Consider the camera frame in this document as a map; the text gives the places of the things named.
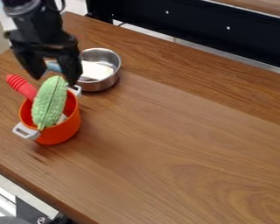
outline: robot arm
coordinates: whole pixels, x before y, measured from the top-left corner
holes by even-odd
[[[62,30],[62,18],[54,0],[2,1],[17,27],[7,31],[5,37],[30,76],[39,80],[46,72],[45,58],[53,58],[69,84],[74,85],[82,74],[78,41]]]

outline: white pot handle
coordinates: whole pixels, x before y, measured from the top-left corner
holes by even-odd
[[[78,85],[74,85],[74,87],[76,89],[67,86],[67,89],[71,91],[77,98],[81,98],[81,87]]]
[[[25,127],[21,122],[13,128],[12,132],[24,139],[36,140],[40,137],[40,131],[36,129],[29,129]]]

